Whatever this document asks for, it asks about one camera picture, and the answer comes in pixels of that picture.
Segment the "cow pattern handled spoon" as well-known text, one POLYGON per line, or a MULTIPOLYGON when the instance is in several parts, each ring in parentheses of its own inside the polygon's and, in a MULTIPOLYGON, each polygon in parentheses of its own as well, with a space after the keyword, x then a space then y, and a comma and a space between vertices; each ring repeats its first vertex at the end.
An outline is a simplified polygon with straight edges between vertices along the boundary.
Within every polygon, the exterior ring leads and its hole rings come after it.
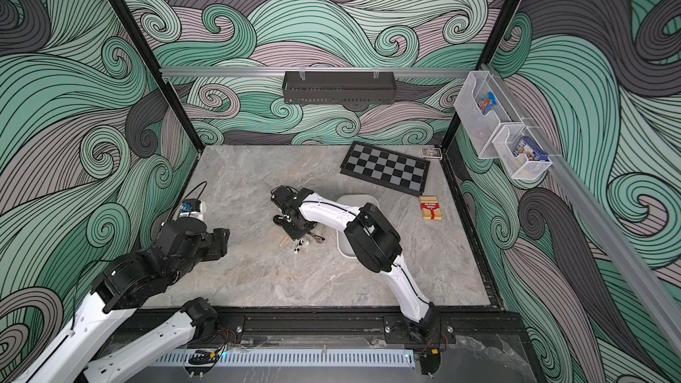
POLYGON ((297 241, 297 244, 295 245, 294 253, 295 253, 295 254, 298 254, 298 253, 301 251, 301 248, 305 245, 305 243, 306 243, 305 240, 299 239, 299 240, 297 241))

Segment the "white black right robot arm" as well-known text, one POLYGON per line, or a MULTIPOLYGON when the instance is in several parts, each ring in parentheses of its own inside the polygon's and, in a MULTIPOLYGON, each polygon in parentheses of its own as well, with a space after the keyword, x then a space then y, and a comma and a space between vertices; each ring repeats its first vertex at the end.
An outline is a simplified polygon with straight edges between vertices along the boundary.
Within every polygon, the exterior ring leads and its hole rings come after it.
POLYGON ((439 310, 411 276, 401 237, 375 204, 350 206, 288 185, 273 189, 270 198, 280 210, 274 223, 292 240, 303 240, 319 224, 345 235, 356 260, 388 281, 411 340, 422 344, 440 335, 439 310))

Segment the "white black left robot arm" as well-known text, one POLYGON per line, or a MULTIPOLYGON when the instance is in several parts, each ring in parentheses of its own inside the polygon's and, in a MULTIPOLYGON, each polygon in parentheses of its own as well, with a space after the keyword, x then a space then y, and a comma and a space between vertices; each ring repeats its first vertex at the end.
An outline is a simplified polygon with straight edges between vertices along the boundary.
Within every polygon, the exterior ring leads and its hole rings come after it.
POLYGON ((229 237, 225 228, 209 231, 200 212, 166 222, 154 244, 107 264, 71 320, 16 381, 125 382, 182 345, 213 340, 220 329, 218 313, 198 297, 133 342, 95 357, 150 298, 165 293, 197 264, 227 255, 229 237))

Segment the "black grey chessboard box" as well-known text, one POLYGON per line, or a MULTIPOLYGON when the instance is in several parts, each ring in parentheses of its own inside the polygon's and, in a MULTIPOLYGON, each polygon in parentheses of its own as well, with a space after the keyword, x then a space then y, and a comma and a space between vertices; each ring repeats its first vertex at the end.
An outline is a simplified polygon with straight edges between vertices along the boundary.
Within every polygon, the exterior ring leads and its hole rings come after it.
POLYGON ((426 160, 356 141, 340 165, 344 176, 416 197, 425 191, 428 171, 426 160))

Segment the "red Texas Hold'em card box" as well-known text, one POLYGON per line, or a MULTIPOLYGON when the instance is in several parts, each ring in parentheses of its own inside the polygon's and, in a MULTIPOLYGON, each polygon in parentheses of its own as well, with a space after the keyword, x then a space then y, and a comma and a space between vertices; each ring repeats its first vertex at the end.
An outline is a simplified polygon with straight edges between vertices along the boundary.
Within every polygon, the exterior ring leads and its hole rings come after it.
POLYGON ((420 196, 420 211, 424 220, 441 221, 443 219, 440 203, 436 196, 420 196))

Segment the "blue red toy in bin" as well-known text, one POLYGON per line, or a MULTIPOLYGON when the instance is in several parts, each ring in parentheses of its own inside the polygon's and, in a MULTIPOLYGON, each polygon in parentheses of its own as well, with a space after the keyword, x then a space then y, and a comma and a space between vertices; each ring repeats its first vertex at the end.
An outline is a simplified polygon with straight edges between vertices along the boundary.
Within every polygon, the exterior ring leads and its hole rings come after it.
POLYGON ((481 115, 487 115, 498 105, 498 100, 496 95, 490 91, 486 94, 484 98, 478 101, 478 108, 481 115))

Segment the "blue card pack in bin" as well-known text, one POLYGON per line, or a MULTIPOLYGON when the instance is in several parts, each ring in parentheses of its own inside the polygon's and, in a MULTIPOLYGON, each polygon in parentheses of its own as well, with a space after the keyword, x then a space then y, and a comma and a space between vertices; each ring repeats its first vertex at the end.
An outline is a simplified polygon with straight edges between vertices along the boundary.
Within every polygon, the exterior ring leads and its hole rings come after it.
POLYGON ((548 153, 531 137, 522 136, 514 147, 514 156, 524 155, 529 161, 549 161, 548 153))

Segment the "black perforated wall tray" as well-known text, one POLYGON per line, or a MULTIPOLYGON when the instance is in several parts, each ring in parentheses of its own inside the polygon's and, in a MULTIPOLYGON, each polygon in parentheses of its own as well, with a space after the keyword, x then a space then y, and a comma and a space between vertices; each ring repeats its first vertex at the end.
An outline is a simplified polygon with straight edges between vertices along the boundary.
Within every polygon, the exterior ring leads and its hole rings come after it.
POLYGON ((392 104, 397 81, 392 73, 285 73, 282 90, 290 105, 368 106, 392 104))

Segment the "aluminium back wall rail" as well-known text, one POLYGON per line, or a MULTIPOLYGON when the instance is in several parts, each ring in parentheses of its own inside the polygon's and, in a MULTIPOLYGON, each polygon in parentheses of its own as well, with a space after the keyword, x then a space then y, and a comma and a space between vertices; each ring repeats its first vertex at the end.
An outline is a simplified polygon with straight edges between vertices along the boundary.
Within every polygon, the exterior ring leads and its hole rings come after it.
POLYGON ((452 79, 465 78, 472 72, 469 68, 437 67, 161 67, 161 75, 173 77, 284 77, 287 72, 298 73, 392 73, 396 78, 452 79))

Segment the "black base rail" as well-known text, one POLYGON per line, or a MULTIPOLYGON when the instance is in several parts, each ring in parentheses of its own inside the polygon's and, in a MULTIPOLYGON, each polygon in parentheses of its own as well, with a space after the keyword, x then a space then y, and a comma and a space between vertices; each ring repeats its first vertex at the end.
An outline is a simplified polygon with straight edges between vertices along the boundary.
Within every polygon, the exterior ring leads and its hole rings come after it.
POLYGON ((218 347, 234 342, 244 348, 276 342, 325 339, 403 345, 419 350, 444 348, 465 337, 498 349, 527 349, 530 338, 516 313, 493 307, 441 307, 427 335, 411 337, 396 307, 237 308, 217 307, 218 335, 191 342, 191 347, 218 347))

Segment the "clear wall bin upper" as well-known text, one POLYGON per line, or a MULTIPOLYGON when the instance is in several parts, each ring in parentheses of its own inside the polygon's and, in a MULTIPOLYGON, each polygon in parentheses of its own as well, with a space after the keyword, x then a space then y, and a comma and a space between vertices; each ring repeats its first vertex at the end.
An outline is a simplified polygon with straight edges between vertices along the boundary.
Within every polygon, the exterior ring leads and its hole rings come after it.
POLYGON ((455 109, 479 159, 496 159, 493 143, 502 129, 523 126, 516 104, 503 80, 489 71, 468 74, 455 109))

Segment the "clear wall bin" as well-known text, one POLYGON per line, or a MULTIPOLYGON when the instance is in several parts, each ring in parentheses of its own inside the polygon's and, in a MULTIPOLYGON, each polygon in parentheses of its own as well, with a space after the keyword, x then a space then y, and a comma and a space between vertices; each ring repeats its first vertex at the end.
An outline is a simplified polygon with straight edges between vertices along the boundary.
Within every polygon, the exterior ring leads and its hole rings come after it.
POLYGON ((503 80, 489 71, 468 74, 455 109, 479 159, 496 159, 493 143, 502 129, 523 126, 516 104, 503 80))
POLYGON ((522 123, 504 123, 492 143, 510 179, 534 182, 553 166, 547 148, 522 123))

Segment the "clear wall bin lower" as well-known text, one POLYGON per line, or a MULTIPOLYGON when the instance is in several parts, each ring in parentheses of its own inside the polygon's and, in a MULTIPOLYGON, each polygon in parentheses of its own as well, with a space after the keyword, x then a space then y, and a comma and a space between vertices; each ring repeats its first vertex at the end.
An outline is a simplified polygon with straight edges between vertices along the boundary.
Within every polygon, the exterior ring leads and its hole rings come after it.
POLYGON ((492 143, 510 179, 534 182, 553 166, 547 148, 522 123, 504 123, 492 143))

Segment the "black corner frame post left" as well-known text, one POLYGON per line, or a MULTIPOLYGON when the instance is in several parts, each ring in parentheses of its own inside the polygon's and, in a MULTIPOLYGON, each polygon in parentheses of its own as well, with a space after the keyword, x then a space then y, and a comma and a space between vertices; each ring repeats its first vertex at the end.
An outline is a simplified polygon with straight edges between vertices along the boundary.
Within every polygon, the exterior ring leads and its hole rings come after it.
POLYGON ((145 40, 145 37, 142 34, 140 27, 136 23, 131 10, 129 10, 129 7, 127 7, 124 0, 107 1, 121 21, 123 28, 131 38, 133 45, 140 54, 140 57, 145 63, 147 69, 150 71, 154 81, 158 85, 161 94, 166 99, 168 106, 177 117, 180 125, 184 129, 184 132, 188 136, 189 140, 192 142, 194 148, 198 152, 203 152, 205 149, 204 143, 202 143, 200 140, 198 132, 195 130, 188 114, 186 111, 184 111, 183 104, 180 101, 177 92, 170 83, 163 79, 161 75, 161 65, 154 55, 148 42, 145 40))

